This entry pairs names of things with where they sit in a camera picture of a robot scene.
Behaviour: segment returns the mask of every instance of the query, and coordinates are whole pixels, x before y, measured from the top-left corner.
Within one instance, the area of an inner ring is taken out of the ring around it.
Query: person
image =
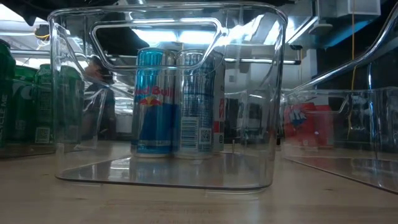
[[[113,74],[103,66],[98,57],[93,57],[85,69],[86,75],[100,82],[112,85]],[[83,137],[82,139],[92,139],[95,134],[99,140],[116,139],[116,115],[115,97],[113,90],[103,84],[94,82],[85,90],[85,103],[83,117]],[[101,112],[101,99],[103,94],[104,107],[102,117],[99,121]]]

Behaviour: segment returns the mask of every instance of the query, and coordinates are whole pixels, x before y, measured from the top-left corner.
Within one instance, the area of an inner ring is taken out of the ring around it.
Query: blue and silver can
[[[177,65],[197,65],[203,50],[181,50]],[[175,82],[174,155],[183,159],[206,159],[213,153],[213,98],[215,80],[213,54],[194,69],[183,69]]]
[[[144,48],[137,65],[175,65],[168,50]],[[174,71],[138,69],[134,90],[131,151],[138,157],[165,157],[172,152]]]

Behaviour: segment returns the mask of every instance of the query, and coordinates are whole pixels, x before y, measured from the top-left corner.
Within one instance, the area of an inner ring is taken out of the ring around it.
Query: green soda can
[[[35,76],[34,144],[53,144],[52,74],[50,64],[43,64]]]
[[[0,149],[6,145],[7,128],[12,98],[12,79],[15,73],[15,60],[10,45],[0,39]]]
[[[33,92],[34,77],[37,69],[16,66],[15,77],[12,83],[11,111],[8,121],[9,143],[29,143],[33,133],[34,112]]]
[[[80,73],[73,67],[61,66],[57,100],[57,116],[62,128],[64,143],[79,144],[81,139],[81,123],[83,121],[85,83]]]

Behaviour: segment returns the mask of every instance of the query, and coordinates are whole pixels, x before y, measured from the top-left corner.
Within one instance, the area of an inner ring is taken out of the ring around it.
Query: clear plastic bin
[[[49,21],[58,178],[226,190],[272,183],[281,11],[171,3],[64,9]]]
[[[365,54],[282,95],[285,158],[398,192],[398,88],[389,87],[396,71],[382,72],[396,60],[397,9]],[[354,72],[354,88],[369,89],[326,89]]]

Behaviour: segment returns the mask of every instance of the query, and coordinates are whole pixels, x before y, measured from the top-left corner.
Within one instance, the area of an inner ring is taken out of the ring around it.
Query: wooden table
[[[398,196],[277,155],[261,193],[79,184],[55,156],[0,161],[0,223],[398,223]]]

